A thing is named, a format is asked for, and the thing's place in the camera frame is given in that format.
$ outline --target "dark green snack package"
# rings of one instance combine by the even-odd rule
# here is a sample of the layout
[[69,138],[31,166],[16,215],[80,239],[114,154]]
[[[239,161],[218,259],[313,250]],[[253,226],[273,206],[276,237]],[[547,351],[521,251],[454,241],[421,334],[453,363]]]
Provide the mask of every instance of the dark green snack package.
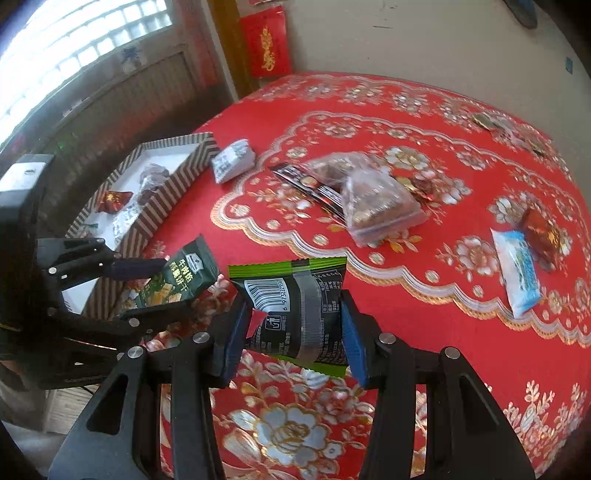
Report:
[[135,298],[138,308],[193,299],[217,280],[218,268],[202,235],[182,247]]
[[347,365],[340,320],[346,257],[230,265],[229,279],[267,314],[245,348],[299,365]]

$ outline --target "red tablecloth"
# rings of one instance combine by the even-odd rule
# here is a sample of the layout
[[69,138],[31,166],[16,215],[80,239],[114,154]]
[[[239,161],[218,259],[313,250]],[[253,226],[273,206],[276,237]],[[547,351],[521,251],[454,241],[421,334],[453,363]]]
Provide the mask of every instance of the red tablecloth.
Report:
[[[480,111],[511,122],[529,147],[477,126],[470,116]],[[457,346],[490,385],[536,472],[548,467],[589,405],[591,243],[584,200],[544,134],[455,93],[342,74],[286,77],[200,130],[212,131],[222,148],[247,138],[258,154],[256,168],[221,186],[210,172],[199,178],[156,234],[157,245],[171,254],[202,233],[222,269],[346,255],[344,287],[359,308],[416,348]],[[396,174],[435,179],[429,220],[358,248],[340,224],[268,171],[343,151],[375,154]],[[557,271],[537,268],[542,302],[516,319],[490,228],[511,229],[528,206],[558,225],[563,247]],[[227,305],[226,287],[212,294],[210,313]],[[356,477],[373,393],[351,378],[250,353],[232,387],[212,391],[229,478]],[[419,389],[415,473],[424,467],[426,428]]]

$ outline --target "striped tray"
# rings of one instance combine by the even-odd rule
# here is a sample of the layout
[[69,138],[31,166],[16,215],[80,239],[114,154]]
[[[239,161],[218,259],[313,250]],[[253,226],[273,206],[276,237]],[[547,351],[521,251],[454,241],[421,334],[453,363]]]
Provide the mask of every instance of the striped tray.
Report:
[[[106,245],[119,251],[124,258],[139,257],[174,205],[218,153],[219,147],[213,134],[209,132],[166,138],[139,145],[88,200],[66,236],[68,238],[85,236],[88,232],[86,225],[96,222],[99,218],[102,226],[96,236],[104,238]],[[127,233],[118,242],[115,241],[112,232],[115,217],[109,217],[107,213],[96,213],[99,199],[102,198],[105,191],[111,190],[112,187],[117,191],[136,193],[139,189],[139,182],[128,181],[134,176],[139,176],[139,173],[134,173],[135,171],[141,171],[143,165],[148,163],[165,164],[166,161],[170,162],[173,157],[176,158],[176,169],[167,167],[171,173],[168,180],[150,198]],[[114,308],[117,306],[123,290],[123,282],[101,277],[70,288],[63,294],[70,310],[91,318],[109,319],[114,315]]]

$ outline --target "white wall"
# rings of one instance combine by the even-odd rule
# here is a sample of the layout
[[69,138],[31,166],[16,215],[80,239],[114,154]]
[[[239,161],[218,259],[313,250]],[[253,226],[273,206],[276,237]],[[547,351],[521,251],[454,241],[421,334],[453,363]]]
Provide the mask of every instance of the white wall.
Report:
[[[248,0],[238,4],[243,14],[253,11]],[[502,0],[282,4],[297,71],[399,77],[506,110],[554,138],[591,205],[591,80],[542,10],[530,31]],[[574,61],[573,75],[565,70],[566,57]]]

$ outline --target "floral tablecloth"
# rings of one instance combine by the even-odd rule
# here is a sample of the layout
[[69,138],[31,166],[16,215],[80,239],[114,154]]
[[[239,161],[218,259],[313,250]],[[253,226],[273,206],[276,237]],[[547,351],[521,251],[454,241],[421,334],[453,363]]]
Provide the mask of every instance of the floral tablecloth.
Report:
[[[471,120],[488,112],[521,143]],[[458,347],[504,409],[536,473],[555,458],[590,401],[589,214],[550,139],[493,107],[401,80],[343,74],[285,77],[200,128],[223,148],[249,139],[256,168],[215,185],[201,176],[157,232],[157,254],[202,233],[228,264],[346,255],[345,288],[382,330],[416,348]],[[423,225],[359,248],[344,227],[268,167],[332,152],[376,155],[392,173],[432,179]],[[513,317],[491,228],[538,209],[561,233],[560,260],[537,274],[543,300]],[[224,279],[200,305],[204,325],[228,307]],[[163,395],[163,468],[170,472],[170,412]],[[229,389],[211,392],[228,478],[354,479],[376,396],[350,378],[329,378],[245,352]],[[417,387],[413,472],[424,468],[426,396]]]

